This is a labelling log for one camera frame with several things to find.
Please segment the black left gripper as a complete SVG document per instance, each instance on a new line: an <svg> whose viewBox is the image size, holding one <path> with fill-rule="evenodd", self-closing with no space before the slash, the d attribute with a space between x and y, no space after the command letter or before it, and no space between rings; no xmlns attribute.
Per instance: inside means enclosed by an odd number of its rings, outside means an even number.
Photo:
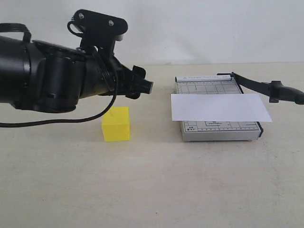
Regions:
<svg viewBox="0 0 304 228"><path fill-rule="evenodd" d="M144 68L129 69L113 55L87 55L85 67L85 97L122 95L138 99L152 92L153 82L145 79Z"/></svg>

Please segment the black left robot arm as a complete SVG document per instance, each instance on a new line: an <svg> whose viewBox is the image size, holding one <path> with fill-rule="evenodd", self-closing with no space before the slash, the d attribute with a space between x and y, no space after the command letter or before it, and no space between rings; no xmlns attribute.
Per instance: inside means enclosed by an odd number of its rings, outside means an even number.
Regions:
<svg viewBox="0 0 304 228"><path fill-rule="evenodd" d="M137 99L152 91L144 68L128 69L100 48L32 40L20 23L2 23L0 32L0 101L16 109L67 113L87 97Z"/></svg>

